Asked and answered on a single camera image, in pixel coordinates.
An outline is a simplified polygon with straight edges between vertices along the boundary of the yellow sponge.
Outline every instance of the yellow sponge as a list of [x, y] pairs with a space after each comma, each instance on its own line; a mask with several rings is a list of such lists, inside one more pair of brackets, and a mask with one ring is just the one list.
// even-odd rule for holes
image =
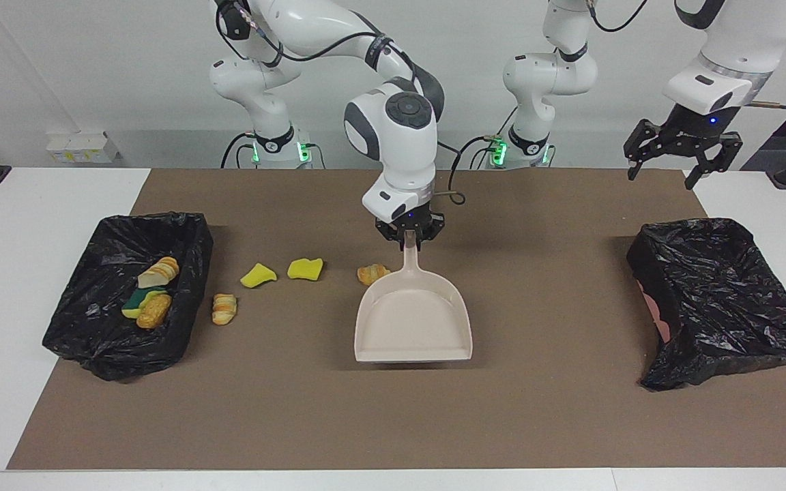
[[156, 295], [165, 292], [166, 289], [159, 286], [137, 289], [129, 297], [126, 304], [123, 305], [121, 311], [127, 319], [138, 319], [138, 316], [141, 315], [141, 310], [147, 305], [147, 302]]
[[317, 282], [321, 277], [321, 270], [323, 269], [323, 260], [309, 261], [303, 258], [290, 263], [290, 268], [287, 270], [287, 276], [291, 280], [311, 280]]
[[265, 265], [257, 263], [250, 273], [247, 273], [242, 279], [241, 284], [248, 288], [256, 288], [266, 282], [277, 282], [278, 276], [275, 271], [265, 267]]

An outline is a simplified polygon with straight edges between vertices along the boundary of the electrical outlet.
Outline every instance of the electrical outlet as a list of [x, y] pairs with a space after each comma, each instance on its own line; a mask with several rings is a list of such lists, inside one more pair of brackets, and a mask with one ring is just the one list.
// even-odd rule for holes
[[51, 134], [47, 152], [60, 164], [113, 164], [118, 151], [107, 134]]

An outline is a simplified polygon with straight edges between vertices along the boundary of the bread piece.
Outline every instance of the bread piece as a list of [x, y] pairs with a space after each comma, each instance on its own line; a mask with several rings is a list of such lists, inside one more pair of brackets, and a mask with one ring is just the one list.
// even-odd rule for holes
[[139, 274], [138, 287], [150, 288], [153, 286], [166, 286], [171, 280], [178, 276], [181, 268], [178, 267], [175, 258], [166, 256], [162, 260], [156, 261], [156, 264], [147, 268], [147, 271]]
[[383, 264], [367, 265], [356, 270], [356, 277], [365, 286], [372, 286], [372, 283], [377, 282], [384, 276], [390, 274], [390, 270], [384, 267]]
[[218, 293], [214, 295], [212, 322], [218, 326], [225, 326], [232, 321], [237, 312], [237, 299], [235, 295]]
[[156, 329], [156, 327], [162, 326], [162, 322], [166, 320], [166, 314], [169, 313], [171, 305], [171, 296], [166, 293], [156, 295], [141, 310], [141, 315], [138, 316], [136, 321], [138, 327], [141, 327], [141, 329]]

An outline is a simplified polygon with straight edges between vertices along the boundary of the dustpan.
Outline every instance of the dustpan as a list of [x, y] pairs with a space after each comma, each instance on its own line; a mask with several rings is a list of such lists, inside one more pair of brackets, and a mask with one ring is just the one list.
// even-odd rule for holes
[[368, 287], [356, 314], [353, 353], [367, 363], [430, 363], [471, 358], [471, 327], [462, 295], [421, 270], [412, 230], [403, 268]]

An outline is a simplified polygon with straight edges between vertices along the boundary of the black trash bag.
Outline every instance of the black trash bag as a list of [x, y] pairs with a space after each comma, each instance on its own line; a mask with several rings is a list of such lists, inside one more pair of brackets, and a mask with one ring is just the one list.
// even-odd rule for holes
[[[103, 380], [165, 370], [190, 342], [212, 260], [214, 240], [205, 216], [165, 213], [109, 217], [99, 223], [59, 301], [42, 344]], [[178, 261], [166, 291], [172, 305], [161, 327], [139, 329], [121, 308], [137, 276], [160, 258]]]
[[627, 261], [659, 311], [658, 353], [643, 387], [786, 366], [786, 292], [736, 221], [648, 224]]

